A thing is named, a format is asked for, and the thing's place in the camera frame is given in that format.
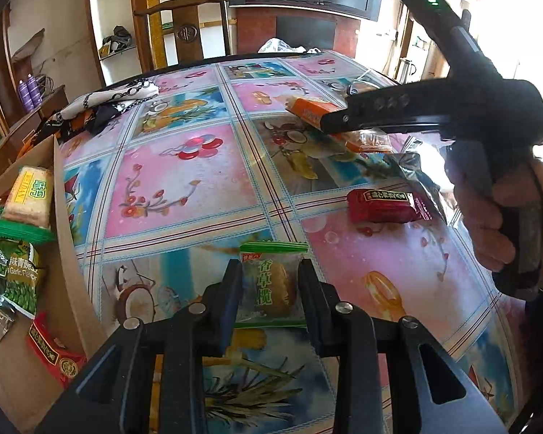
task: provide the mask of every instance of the rice cracker package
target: rice cracker package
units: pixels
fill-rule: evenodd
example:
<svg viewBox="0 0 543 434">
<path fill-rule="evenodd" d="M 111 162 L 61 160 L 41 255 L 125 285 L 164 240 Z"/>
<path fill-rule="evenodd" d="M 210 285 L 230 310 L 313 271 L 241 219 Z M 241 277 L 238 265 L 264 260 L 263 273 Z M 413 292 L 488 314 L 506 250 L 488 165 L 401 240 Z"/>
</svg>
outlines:
<svg viewBox="0 0 543 434">
<path fill-rule="evenodd" d="M 47 229 L 53 191 L 52 172 L 23 166 L 4 205 L 2 218 Z"/>
</svg>

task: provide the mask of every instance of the cardboard box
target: cardboard box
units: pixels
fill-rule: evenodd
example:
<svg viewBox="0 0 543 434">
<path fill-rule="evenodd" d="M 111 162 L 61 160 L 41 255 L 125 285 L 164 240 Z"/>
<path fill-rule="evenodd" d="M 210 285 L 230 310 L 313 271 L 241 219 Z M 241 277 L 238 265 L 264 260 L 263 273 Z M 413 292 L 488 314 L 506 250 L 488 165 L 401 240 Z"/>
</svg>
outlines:
<svg viewBox="0 0 543 434">
<path fill-rule="evenodd" d="M 68 224 L 64 171 L 54 137 L 43 141 L 17 160 L 0 177 L 0 196 L 9 191 L 21 166 L 54 168 L 54 212 L 51 226 L 57 243 L 36 246 L 48 275 L 41 289 L 38 310 L 46 310 L 51 333 L 75 352 L 92 356 L 106 334 L 94 313 L 79 270 Z M 62 387 L 46 370 L 26 342 L 30 320 L 17 320 L 0 342 L 0 407 L 22 433 L 32 432 Z"/>
</svg>

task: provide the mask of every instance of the shelf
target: shelf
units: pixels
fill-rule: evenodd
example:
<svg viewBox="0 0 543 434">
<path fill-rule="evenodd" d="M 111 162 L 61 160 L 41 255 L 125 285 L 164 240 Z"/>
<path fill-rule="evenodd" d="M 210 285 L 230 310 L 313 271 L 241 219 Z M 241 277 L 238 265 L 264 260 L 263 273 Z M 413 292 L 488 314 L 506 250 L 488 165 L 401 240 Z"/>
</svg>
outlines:
<svg viewBox="0 0 543 434">
<path fill-rule="evenodd" d="M 127 51 L 129 51 L 131 49 L 135 49 L 135 48 L 136 48 L 136 46 L 129 46 L 126 49 L 120 50 L 119 52 L 113 52 L 112 54 L 107 55 L 106 57 L 102 57 L 99 60 L 102 62 L 103 60 L 106 60 L 106 59 L 108 59 L 108 58 L 110 58 L 110 57 L 112 57 L 114 55 L 119 55 L 119 54 L 122 54 L 123 52 L 127 52 Z"/>
</svg>

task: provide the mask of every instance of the table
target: table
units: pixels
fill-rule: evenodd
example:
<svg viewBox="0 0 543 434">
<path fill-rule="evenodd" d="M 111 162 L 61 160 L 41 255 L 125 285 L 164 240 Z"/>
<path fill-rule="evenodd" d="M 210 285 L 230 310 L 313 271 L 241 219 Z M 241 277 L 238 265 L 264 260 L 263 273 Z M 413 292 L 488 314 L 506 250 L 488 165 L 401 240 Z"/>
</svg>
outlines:
<svg viewBox="0 0 543 434">
<path fill-rule="evenodd" d="M 341 298 L 379 318 L 417 317 L 510 424 L 530 394 L 523 305 L 476 263 L 460 214 L 448 226 L 354 227 L 351 189 L 403 181 L 377 155 L 351 155 L 284 110 L 290 95 L 345 106 L 345 85 L 363 71 L 325 52 L 163 73 L 157 98 L 65 143 L 69 221 L 93 305 L 109 334 L 128 314 L 168 318 L 221 279 L 241 243 L 306 241 Z M 330 430 L 337 361 L 320 361 L 304 330 L 238 330 L 229 350 L 204 369 L 211 433 Z M 380 366 L 392 432 L 384 358 Z M 294 378 L 256 404 L 239 400 L 274 370 Z"/>
</svg>

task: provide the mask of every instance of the orange snack package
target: orange snack package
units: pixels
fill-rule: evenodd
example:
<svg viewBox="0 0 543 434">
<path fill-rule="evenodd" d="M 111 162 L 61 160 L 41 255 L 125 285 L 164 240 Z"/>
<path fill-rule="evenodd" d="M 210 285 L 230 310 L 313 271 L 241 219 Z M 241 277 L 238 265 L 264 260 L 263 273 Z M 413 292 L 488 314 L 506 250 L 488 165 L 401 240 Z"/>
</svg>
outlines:
<svg viewBox="0 0 543 434">
<path fill-rule="evenodd" d="M 319 98 L 290 96 L 286 101 L 285 109 L 321 131 L 322 116 L 342 108 Z M 380 129 L 342 132 L 331 137 L 345 144 L 346 148 L 354 153 L 394 153 L 388 134 Z"/>
<path fill-rule="evenodd" d="M 320 98 L 299 98 L 297 96 L 291 96 L 287 99 L 285 109 L 318 130 L 322 130 L 320 120 L 324 114 L 342 110 L 340 106 Z"/>
</svg>

